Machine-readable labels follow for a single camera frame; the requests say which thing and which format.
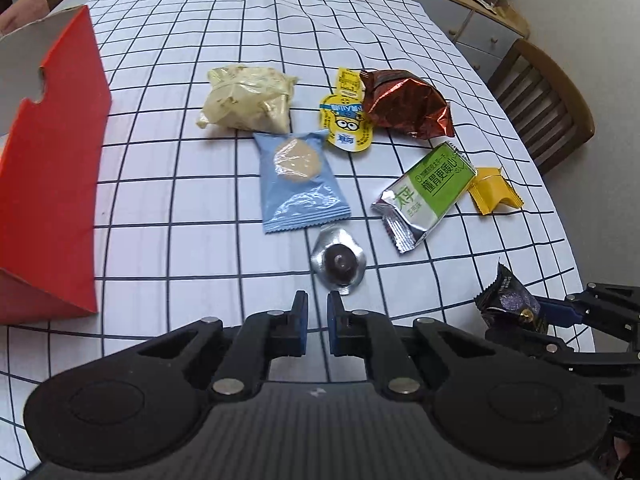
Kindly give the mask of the light blue cookie packet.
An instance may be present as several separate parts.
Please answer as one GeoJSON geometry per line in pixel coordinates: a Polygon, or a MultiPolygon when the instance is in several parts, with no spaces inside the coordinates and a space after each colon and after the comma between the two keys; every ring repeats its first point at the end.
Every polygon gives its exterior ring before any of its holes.
{"type": "Polygon", "coordinates": [[[254,134],[265,233],[322,226],[352,215],[324,154],[328,134],[254,134]]]}

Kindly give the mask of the black purple snack packet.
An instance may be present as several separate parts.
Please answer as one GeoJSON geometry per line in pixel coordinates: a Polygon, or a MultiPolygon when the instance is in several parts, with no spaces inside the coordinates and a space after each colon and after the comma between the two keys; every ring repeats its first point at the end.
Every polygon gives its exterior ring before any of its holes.
{"type": "Polygon", "coordinates": [[[480,292],[474,302],[489,327],[521,327],[547,333],[549,324],[542,315],[540,302],[502,263],[497,264],[495,281],[480,292]]]}

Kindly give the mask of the pink towel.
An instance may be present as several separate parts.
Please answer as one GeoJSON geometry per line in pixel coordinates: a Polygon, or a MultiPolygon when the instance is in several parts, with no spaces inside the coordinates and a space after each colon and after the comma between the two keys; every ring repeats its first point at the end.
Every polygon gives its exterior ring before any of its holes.
{"type": "Polygon", "coordinates": [[[14,30],[45,18],[49,12],[47,0],[17,0],[0,15],[0,34],[9,35],[14,30]]]}

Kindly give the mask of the cream pastry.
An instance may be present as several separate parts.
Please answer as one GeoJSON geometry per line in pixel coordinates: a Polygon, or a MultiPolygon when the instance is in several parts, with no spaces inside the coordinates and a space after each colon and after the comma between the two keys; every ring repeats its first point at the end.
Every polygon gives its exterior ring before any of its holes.
{"type": "Polygon", "coordinates": [[[272,67],[231,64],[207,72],[210,91],[196,124],[287,134],[298,78],[272,67]]]}

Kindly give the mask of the grey drawer cabinet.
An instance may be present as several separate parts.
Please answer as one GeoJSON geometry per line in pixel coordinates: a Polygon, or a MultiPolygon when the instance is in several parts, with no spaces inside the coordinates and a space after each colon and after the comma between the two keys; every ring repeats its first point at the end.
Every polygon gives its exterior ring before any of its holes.
{"type": "Polygon", "coordinates": [[[448,36],[485,82],[515,40],[527,39],[525,18],[503,3],[488,10],[475,0],[413,0],[448,36]]]}

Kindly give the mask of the green silver snack bar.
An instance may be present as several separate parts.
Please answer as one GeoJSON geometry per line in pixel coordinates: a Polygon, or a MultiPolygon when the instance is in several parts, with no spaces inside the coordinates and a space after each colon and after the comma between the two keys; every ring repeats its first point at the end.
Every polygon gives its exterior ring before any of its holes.
{"type": "Polygon", "coordinates": [[[384,188],[372,209],[401,255],[425,240],[476,175],[469,159],[444,142],[384,188]]]}

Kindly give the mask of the copper foil snack bag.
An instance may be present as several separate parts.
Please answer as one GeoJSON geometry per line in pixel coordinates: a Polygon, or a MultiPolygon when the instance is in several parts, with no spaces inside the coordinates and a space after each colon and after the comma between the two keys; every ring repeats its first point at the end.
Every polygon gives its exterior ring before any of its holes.
{"type": "Polygon", "coordinates": [[[362,70],[362,108],[375,127],[419,140],[453,138],[449,103],[431,84],[408,70],[362,70]]]}

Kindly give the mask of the red cardboard box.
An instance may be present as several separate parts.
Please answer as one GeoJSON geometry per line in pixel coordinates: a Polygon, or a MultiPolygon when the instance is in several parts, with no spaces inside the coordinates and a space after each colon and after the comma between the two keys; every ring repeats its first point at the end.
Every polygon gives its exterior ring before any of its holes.
{"type": "Polygon", "coordinates": [[[1,39],[1,322],[93,315],[94,210],[112,105],[90,12],[1,39]]]}

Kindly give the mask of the yellow square snack packet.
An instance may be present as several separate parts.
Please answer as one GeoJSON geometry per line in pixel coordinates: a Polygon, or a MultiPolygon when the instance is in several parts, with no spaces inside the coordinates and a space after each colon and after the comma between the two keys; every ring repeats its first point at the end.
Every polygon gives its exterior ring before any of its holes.
{"type": "Polygon", "coordinates": [[[477,210],[487,216],[500,206],[514,209],[524,205],[510,183],[503,177],[501,170],[495,167],[480,167],[469,186],[469,193],[477,210]]]}

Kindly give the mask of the silver foil chocolate candy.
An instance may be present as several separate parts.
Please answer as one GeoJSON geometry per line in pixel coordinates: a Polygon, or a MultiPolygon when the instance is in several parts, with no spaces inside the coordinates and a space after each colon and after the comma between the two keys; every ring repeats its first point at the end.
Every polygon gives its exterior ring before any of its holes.
{"type": "Polygon", "coordinates": [[[367,256],[356,240],[341,226],[325,226],[312,248],[312,270],[329,290],[351,294],[362,282],[367,256]]]}

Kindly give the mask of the wooden chair with slats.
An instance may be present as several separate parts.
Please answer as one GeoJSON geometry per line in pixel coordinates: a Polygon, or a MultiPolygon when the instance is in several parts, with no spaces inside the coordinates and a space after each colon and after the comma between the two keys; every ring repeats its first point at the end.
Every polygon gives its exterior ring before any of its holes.
{"type": "Polygon", "coordinates": [[[596,133],[591,110],[570,77],[525,39],[514,41],[488,80],[541,174],[559,166],[596,133]]]}

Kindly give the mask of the yellow minion snack packet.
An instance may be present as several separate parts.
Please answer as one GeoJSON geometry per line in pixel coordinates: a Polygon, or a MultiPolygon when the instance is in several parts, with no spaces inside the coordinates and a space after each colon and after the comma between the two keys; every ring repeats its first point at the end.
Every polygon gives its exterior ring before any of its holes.
{"type": "Polygon", "coordinates": [[[329,144],[347,153],[367,151],[372,143],[373,125],[362,107],[363,84],[356,70],[340,67],[335,91],[319,105],[320,124],[328,130],[329,144]]]}

